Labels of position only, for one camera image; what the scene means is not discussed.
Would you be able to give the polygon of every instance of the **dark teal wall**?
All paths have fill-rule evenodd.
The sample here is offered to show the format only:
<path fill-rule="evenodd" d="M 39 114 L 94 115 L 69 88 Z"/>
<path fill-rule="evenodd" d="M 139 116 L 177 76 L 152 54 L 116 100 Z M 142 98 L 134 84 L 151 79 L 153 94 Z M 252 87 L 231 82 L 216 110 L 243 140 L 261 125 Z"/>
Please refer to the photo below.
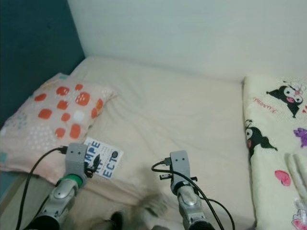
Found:
<path fill-rule="evenodd" d="M 43 82 L 84 59 L 66 0 L 0 0 L 0 127 Z M 15 175 L 1 172 L 1 196 Z"/>

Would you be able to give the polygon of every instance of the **black cable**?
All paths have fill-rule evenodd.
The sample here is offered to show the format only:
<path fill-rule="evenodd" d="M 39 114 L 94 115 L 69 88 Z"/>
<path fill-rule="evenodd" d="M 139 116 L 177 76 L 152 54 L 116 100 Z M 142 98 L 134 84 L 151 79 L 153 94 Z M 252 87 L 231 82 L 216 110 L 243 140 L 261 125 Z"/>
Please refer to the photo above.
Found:
<path fill-rule="evenodd" d="M 161 170 L 161 169 L 155 169 L 156 166 L 158 165 L 161 165 L 161 164 L 164 164 L 164 161 L 161 161 L 159 163 L 156 163 L 152 166 L 152 171 L 154 172 L 158 172 L 158 173 L 172 173 L 172 174 L 176 174 L 178 176 L 181 176 L 182 178 L 184 178 L 185 180 L 187 180 L 190 184 L 192 184 L 198 191 L 199 193 L 201 194 L 201 196 L 203 197 L 203 199 L 206 201 L 206 203 L 208 204 L 217 224 L 219 225 L 220 229 L 221 230 L 224 230 L 224 227 L 220 221 L 220 219 L 218 218 L 214 208 L 212 207 L 212 205 L 210 204 L 208 198 L 206 197 L 206 195 L 203 193 L 203 191 L 190 179 L 188 178 L 187 176 L 185 176 L 184 174 L 182 173 L 179 173 L 179 172 L 176 172 L 176 171 L 173 171 L 173 170 Z"/>
<path fill-rule="evenodd" d="M 217 203 L 219 206 L 221 206 L 225 210 L 225 212 L 228 214 L 228 216 L 230 218 L 232 229 L 236 230 L 234 219 L 232 218 L 232 216 L 231 216 L 230 212 L 227 210 L 227 208 L 216 200 L 213 200 L 213 199 L 210 199 L 210 198 L 208 198 L 208 200 L 211 201 L 211 202 Z"/>
<path fill-rule="evenodd" d="M 53 151 L 63 151 L 63 147 L 58 147 L 58 148 L 54 148 L 52 150 L 49 150 L 48 152 L 46 152 L 43 156 L 41 156 L 38 161 L 35 163 L 35 165 L 33 166 L 33 168 L 31 169 L 31 171 L 29 172 L 28 174 L 28 177 L 27 177 L 27 180 L 25 182 L 25 185 L 24 185 L 24 193 L 23 193 L 23 197 L 21 199 L 21 203 L 20 203 L 20 208 L 19 208 L 19 214 L 18 214 L 18 220 L 17 220 L 17 226 L 16 226 L 16 230 L 19 230 L 20 228 L 20 225 L 21 225 L 21 220 L 23 218 L 23 210 L 24 210 L 24 201 L 25 201 L 25 196 L 27 194 L 27 190 L 28 190 L 28 186 L 29 186 L 29 182 L 30 182 L 30 179 L 33 175 L 33 172 L 35 170 L 35 168 L 37 167 L 37 165 L 43 160 L 43 158 L 45 156 L 47 156 L 48 154 L 52 153 Z"/>
<path fill-rule="evenodd" d="M 42 210 L 42 208 L 43 208 L 43 206 L 45 205 L 45 203 L 47 202 L 48 198 L 49 198 L 49 195 L 44 199 L 44 201 L 43 201 L 42 204 L 40 205 L 40 207 L 39 207 L 37 213 L 35 214 L 35 216 L 34 216 L 34 218 L 33 218 L 33 220 L 34 220 L 35 217 L 39 214 L 39 212 Z"/>

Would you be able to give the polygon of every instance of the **pink heart print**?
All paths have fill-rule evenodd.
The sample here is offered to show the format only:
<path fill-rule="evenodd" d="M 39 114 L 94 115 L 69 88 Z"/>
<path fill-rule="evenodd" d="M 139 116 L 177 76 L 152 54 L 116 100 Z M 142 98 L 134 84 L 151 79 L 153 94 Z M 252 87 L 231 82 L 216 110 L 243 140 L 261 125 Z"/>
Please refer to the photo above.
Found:
<path fill-rule="evenodd" d="M 284 186 L 290 186 L 291 185 L 291 178 L 290 178 L 290 175 L 287 172 L 285 172 L 283 170 L 276 170 L 275 176 L 278 180 L 281 181 L 281 183 Z"/>
<path fill-rule="evenodd" d="M 294 219 L 292 221 L 292 224 L 297 230 L 307 230 L 307 225 L 302 223 L 300 219 Z"/>

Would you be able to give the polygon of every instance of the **usb connector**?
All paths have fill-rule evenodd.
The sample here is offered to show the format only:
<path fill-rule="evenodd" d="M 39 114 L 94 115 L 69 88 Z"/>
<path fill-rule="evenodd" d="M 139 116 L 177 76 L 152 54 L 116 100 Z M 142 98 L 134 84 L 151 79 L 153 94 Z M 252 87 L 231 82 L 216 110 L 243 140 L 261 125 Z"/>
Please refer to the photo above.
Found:
<path fill-rule="evenodd" d="M 68 146 L 61 146 L 61 147 L 59 148 L 59 151 L 60 151 L 62 154 L 66 154 L 67 149 L 68 149 Z"/>
<path fill-rule="evenodd" d="M 163 164 L 167 166 L 172 165 L 172 159 L 170 157 L 165 158 Z"/>

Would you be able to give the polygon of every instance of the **paper card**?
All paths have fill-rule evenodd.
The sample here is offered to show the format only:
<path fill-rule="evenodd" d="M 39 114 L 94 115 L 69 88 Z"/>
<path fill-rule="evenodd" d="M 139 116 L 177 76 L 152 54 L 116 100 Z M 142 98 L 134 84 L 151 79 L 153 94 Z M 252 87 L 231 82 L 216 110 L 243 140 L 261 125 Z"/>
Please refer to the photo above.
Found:
<path fill-rule="evenodd" d="M 124 152 L 90 137 L 86 138 L 84 144 L 88 146 L 85 162 L 88 162 L 89 165 L 93 165 L 95 157 L 100 154 L 100 163 L 96 170 L 96 174 L 111 179 Z"/>

